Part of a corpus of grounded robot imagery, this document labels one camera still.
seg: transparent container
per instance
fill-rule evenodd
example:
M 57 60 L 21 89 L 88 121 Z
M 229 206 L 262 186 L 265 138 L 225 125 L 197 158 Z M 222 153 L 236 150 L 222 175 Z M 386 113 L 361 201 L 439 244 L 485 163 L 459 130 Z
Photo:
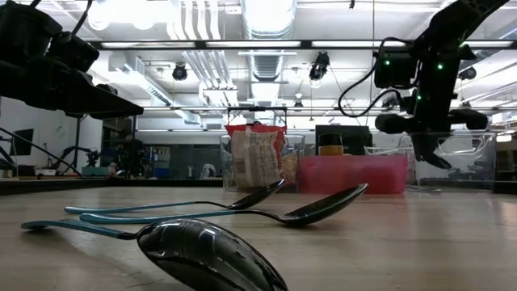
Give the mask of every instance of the transparent container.
M 366 148 L 367 154 L 402 154 L 408 158 L 408 190 L 493 191 L 496 163 L 496 136 L 489 132 L 414 133 L 400 138 L 397 147 Z M 450 168 L 433 166 L 417 157 L 414 140 L 434 143 L 434 154 Z
M 223 184 L 226 191 L 252 192 L 257 188 L 238 188 L 235 179 L 235 165 L 232 156 L 231 136 L 224 135 L 220 138 L 221 168 L 223 170 Z M 280 178 L 288 181 L 282 188 L 283 191 L 295 192 L 298 165 L 304 156 L 305 136 L 298 134 L 286 134 L 284 146 L 280 151 Z

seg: table surface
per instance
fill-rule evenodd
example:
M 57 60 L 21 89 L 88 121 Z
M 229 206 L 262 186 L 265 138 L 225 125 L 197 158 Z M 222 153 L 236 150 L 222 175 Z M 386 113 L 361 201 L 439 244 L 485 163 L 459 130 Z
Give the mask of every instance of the table surface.
M 0 289 L 190 290 L 148 261 L 134 241 L 65 229 L 36 234 L 19 224 L 75 217 L 63 212 L 67 205 L 231 204 L 242 196 L 219 188 L 94 188 L 0 196 Z M 255 208 L 286 213 L 320 198 L 275 194 Z M 191 205 L 139 214 L 214 210 Z M 289 229 L 255 215 L 207 220 L 251 243 L 294 291 L 517 289 L 517 196 L 362 196 L 305 229 Z

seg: spoon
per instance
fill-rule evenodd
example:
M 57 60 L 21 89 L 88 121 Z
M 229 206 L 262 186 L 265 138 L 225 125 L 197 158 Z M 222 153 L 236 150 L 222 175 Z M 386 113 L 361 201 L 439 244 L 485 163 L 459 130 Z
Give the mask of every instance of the spoon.
M 82 221 L 99 223 L 99 224 L 148 224 L 160 221 L 166 221 L 176 218 L 195 218 L 195 217 L 217 217 L 233 214 L 258 214 L 272 218 L 282 222 L 288 226 L 306 226 L 308 224 L 325 219 L 339 210 L 347 207 L 355 198 L 363 194 L 368 188 L 368 184 L 360 184 L 359 186 L 348 188 L 347 190 L 338 192 L 334 195 L 313 202 L 302 208 L 291 211 L 284 215 L 275 215 L 261 210 L 223 210 L 211 213 L 195 213 L 180 214 L 161 217 L 117 217 L 112 215 L 99 215 L 93 213 L 82 214 L 79 218 Z
M 285 184 L 285 180 L 280 180 L 278 182 L 274 182 L 267 187 L 261 188 L 248 196 L 240 199 L 239 201 L 231 204 L 231 205 L 222 205 L 216 202 L 211 201 L 191 201 L 191 202 L 180 202 L 180 203 L 172 203 L 172 204 L 164 204 L 164 205 L 144 205 L 137 207 L 121 207 L 121 208 L 112 208 L 112 209 L 92 209 L 92 208 L 84 208 L 84 207 L 73 207 L 67 206 L 65 207 L 65 212 L 71 214 L 83 214 L 83 213 L 123 213 L 130 212 L 135 210 L 143 210 L 143 209 L 157 209 L 157 208 L 165 208 L 172 206 L 180 206 L 180 205 L 194 205 L 194 204 L 210 204 L 219 206 L 226 209 L 231 210 L 239 210 L 239 209 L 247 209 L 253 205 L 256 205 L 270 195 L 279 191 L 283 185 Z
M 282 276 L 249 243 L 210 222 L 174 219 L 145 226 L 135 234 L 75 220 L 31 221 L 21 225 L 25 230 L 47 226 L 136 239 L 148 259 L 194 290 L 288 290 Z

